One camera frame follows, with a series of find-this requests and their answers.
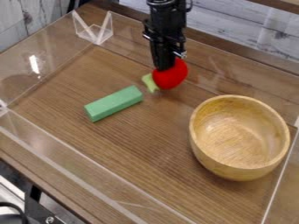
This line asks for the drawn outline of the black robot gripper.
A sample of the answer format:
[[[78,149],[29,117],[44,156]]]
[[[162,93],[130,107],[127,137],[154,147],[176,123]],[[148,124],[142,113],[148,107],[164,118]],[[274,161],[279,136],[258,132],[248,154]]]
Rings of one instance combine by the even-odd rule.
[[[150,5],[150,18],[143,21],[143,36],[150,41],[154,65],[159,71],[174,66],[175,55],[187,58],[183,30],[187,26],[186,5]]]

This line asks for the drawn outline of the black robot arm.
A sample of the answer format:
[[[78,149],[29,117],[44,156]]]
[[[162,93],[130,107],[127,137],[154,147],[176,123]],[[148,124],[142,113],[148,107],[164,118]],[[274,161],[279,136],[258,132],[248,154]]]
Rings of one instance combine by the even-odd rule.
[[[159,71],[174,67],[175,59],[186,56],[187,0],[146,0],[150,18],[143,21],[143,37],[150,41],[154,66]]]

